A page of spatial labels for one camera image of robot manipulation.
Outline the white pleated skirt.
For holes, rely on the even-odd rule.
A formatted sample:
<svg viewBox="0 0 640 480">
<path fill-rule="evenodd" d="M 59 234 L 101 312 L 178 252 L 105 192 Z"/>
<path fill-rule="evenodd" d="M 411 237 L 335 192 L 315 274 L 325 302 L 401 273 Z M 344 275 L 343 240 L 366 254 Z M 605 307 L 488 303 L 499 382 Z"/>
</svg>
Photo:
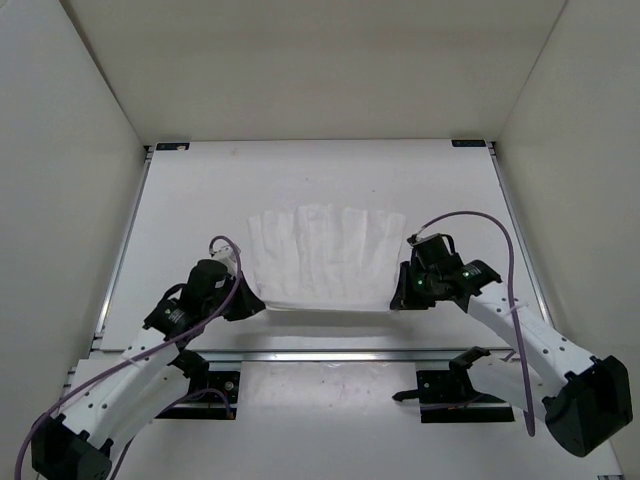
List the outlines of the white pleated skirt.
<svg viewBox="0 0 640 480">
<path fill-rule="evenodd" d="M 309 204 L 248 219 L 256 292 L 272 310 L 385 312 L 406 217 Z"/>
</svg>

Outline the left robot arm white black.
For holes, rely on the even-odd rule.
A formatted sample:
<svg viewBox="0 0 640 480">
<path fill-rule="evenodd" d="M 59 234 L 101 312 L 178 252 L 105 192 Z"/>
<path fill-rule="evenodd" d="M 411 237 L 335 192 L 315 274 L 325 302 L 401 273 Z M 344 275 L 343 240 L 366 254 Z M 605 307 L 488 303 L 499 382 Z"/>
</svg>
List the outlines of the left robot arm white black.
<svg viewBox="0 0 640 480">
<path fill-rule="evenodd" d="M 29 434 L 31 466 L 46 479 L 104 479 L 116 455 L 172 405 L 210 391 L 209 366 L 188 344 L 219 317 L 264 308 L 230 251 L 218 251 L 169 288 L 118 363 L 70 391 Z"/>
</svg>

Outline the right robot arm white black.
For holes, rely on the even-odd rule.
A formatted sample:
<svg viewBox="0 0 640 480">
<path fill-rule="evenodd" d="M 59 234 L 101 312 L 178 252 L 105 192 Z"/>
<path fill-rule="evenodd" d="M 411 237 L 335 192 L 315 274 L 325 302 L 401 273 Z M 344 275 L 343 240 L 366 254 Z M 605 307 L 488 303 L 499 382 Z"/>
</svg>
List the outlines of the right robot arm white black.
<svg viewBox="0 0 640 480">
<path fill-rule="evenodd" d="M 452 302 L 515 352 L 516 361 L 471 347 L 445 371 L 394 400 L 418 399 L 428 408 L 462 408 L 483 396 L 533 415 L 567 452 L 585 457 L 633 419 L 628 370 L 571 342 L 510 294 L 508 284 L 481 260 L 464 262 L 451 236 L 412 235 L 400 265 L 394 311 Z"/>
</svg>

